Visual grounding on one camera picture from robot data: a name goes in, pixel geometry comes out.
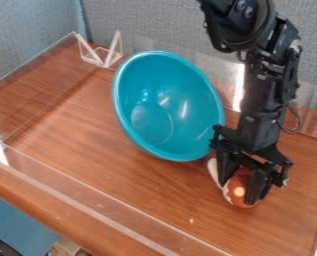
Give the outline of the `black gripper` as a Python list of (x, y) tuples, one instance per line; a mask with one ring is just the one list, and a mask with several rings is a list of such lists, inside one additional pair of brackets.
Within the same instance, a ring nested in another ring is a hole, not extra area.
[(218, 181), (225, 185), (240, 167), (253, 175), (245, 203), (254, 205), (266, 196), (273, 185), (284, 187), (293, 162), (278, 151), (277, 143), (284, 130), (285, 108), (244, 110), (237, 128), (217, 124), (210, 147), (215, 152)]

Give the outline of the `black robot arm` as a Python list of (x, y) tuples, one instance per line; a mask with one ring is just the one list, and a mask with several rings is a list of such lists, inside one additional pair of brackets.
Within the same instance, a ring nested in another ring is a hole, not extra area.
[(213, 47), (235, 53), (245, 64), (245, 94), (234, 129), (214, 126), (210, 146), (215, 158), (209, 171), (219, 187), (241, 171), (245, 179), (244, 204), (252, 206), (272, 187), (284, 187), (293, 162), (277, 149), (286, 113), (297, 97), (301, 37), (293, 23), (282, 18), (273, 0), (197, 0), (205, 15)]

